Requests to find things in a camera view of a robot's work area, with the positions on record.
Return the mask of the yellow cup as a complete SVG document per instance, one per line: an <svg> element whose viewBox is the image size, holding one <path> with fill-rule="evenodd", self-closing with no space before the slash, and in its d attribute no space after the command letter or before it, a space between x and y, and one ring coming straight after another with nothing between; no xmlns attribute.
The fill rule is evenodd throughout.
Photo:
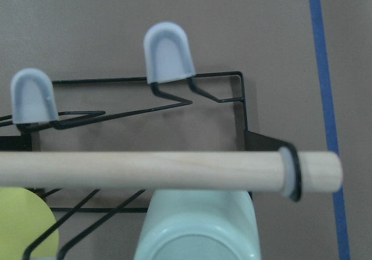
<svg viewBox="0 0 372 260"><path fill-rule="evenodd" d="M1 188L1 259L22 259L24 250L56 222L49 206L35 193Z"/></svg>

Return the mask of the mint green cup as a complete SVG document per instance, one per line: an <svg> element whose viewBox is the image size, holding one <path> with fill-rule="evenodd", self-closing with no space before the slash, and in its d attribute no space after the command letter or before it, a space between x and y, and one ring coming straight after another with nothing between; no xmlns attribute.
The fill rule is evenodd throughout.
<svg viewBox="0 0 372 260"><path fill-rule="evenodd" d="M247 191L156 190L135 259L261 259Z"/></svg>

